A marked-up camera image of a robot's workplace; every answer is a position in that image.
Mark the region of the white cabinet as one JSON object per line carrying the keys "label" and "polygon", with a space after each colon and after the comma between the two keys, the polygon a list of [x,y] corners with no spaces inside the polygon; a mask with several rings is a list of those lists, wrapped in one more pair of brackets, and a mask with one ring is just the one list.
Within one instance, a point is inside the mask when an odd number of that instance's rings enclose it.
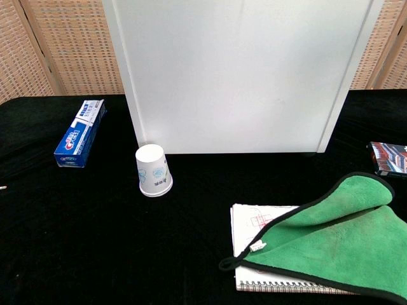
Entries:
{"label": "white cabinet", "polygon": [[102,0],[139,145],[323,153],[384,0]]}

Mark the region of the white paper cup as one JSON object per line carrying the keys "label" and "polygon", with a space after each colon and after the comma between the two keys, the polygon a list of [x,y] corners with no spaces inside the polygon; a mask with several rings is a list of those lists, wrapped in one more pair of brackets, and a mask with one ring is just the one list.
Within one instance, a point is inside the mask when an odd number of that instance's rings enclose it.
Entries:
{"label": "white paper cup", "polygon": [[163,196],[170,191],[173,179],[164,150],[156,144],[147,144],[135,153],[139,175],[139,189],[147,197]]}

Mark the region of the spiral notebook with red sketches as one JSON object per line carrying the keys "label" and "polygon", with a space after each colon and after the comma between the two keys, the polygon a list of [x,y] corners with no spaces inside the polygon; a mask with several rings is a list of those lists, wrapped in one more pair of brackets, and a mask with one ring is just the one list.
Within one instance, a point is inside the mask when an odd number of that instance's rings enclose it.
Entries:
{"label": "spiral notebook with red sketches", "polygon": [[[269,222],[294,210],[295,206],[259,206],[234,204],[230,208],[233,255],[237,257]],[[341,294],[350,292],[313,282],[239,266],[235,286],[244,292]]]}

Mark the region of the black tablecloth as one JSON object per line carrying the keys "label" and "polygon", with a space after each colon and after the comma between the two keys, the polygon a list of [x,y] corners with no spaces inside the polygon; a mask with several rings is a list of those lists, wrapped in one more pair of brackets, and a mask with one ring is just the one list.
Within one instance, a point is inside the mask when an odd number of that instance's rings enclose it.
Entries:
{"label": "black tablecloth", "polygon": [[218,264],[234,203],[308,203],[372,172],[369,142],[407,145],[407,90],[350,91],[324,153],[168,155],[174,184],[158,198],[139,190],[126,98],[104,101],[84,168],[53,155],[83,97],[0,105],[0,305],[392,305],[239,292]]}

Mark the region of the blue toothpaste box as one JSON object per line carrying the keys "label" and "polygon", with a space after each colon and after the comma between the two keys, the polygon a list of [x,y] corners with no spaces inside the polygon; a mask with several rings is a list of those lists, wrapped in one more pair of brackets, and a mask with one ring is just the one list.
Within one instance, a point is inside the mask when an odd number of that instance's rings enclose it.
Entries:
{"label": "blue toothpaste box", "polygon": [[104,99],[85,100],[53,155],[59,167],[84,168],[100,122],[106,113]]}

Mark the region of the wicker folding screen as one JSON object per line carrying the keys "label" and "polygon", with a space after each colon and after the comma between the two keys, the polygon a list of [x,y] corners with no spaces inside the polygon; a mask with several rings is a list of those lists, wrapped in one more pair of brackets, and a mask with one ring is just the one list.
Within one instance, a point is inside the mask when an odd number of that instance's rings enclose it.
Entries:
{"label": "wicker folding screen", "polygon": [[0,105],[123,92],[101,0],[0,0]]}
{"label": "wicker folding screen", "polygon": [[407,0],[385,0],[353,78],[353,90],[407,88]]}

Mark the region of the red and black card box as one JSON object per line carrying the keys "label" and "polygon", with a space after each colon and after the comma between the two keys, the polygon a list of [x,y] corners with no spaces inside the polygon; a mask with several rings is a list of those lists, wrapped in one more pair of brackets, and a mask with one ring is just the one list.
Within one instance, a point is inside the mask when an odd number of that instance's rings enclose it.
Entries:
{"label": "red and black card box", "polygon": [[407,179],[407,146],[369,142],[366,148],[378,176]]}

